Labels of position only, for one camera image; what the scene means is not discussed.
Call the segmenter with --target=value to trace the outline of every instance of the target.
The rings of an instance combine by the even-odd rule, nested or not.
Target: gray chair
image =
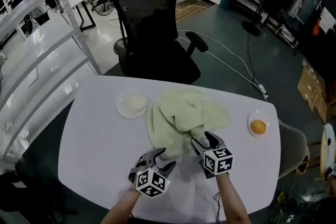
[[[281,158],[279,179],[294,171],[304,160],[307,149],[305,134],[279,120]]]

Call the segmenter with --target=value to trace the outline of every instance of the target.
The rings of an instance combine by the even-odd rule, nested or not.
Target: light green cloth
[[[226,110],[192,88],[169,89],[154,101],[146,115],[154,148],[166,147],[161,155],[169,159],[191,149],[190,138],[201,139],[204,132],[224,128]]]

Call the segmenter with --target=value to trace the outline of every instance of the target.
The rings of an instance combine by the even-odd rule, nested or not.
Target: green floor
[[[242,57],[249,66],[247,54],[248,34],[240,23],[243,16],[213,6],[192,19],[179,24],[179,30],[193,30],[217,39],[232,52]],[[228,53],[223,47],[206,40],[209,52],[248,76],[240,60]],[[278,117],[286,124],[302,130],[308,143],[320,140],[323,123],[318,113],[311,112],[306,101],[297,90],[302,72],[302,55],[293,56],[293,51],[267,28],[263,28],[259,37],[249,37],[250,54],[259,83],[263,84],[269,95],[269,102],[277,109]],[[201,77],[194,85],[233,92],[256,99],[263,99],[253,86],[225,65],[211,58],[208,54],[195,51],[193,59],[201,71]],[[106,73],[109,76],[121,76],[120,67],[116,66]],[[51,200],[61,201],[69,209],[76,209],[76,216],[65,216],[69,223],[100,223],[107,210],[101,208],[73,193],[61,184],[57,184],[58,152],[62,130],[70,106],[64,109],[54,121],[41,133],[24,154],[17,166],[20,173],[26,176],[29,184],[48,189]],[[313,180],[319,176],[318,169],[312,169],[304,176],[298,176],[292,191],[294,197],[316,192],[323,182]],[[295,174],[292,173],[278,183],[278,189],[289,193]],[[276,211],[275,203],[259,212],[251,214],[253,223],[267,223],[267,219]]]

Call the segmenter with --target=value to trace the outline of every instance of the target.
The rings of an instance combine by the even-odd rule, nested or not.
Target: chair backrest
[[[295,170],[306,156],[307,139],[305,134],[279,120],[281,158],[279,179]]]
[[[177,37],[176,0],[113,0],[119,18],[125,27],[128,51],[162,42],[172,42]]]

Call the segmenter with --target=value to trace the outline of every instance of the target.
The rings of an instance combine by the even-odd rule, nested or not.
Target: qr code cube
[[[153,169],[148,168],[137,173],[136,190],[150,198],[154,198],[167,191],[170,181]]]
[[[204,152],[203,167],[214,175],[227,173],[232,169],[233,155],[226,148],[218,148]]]

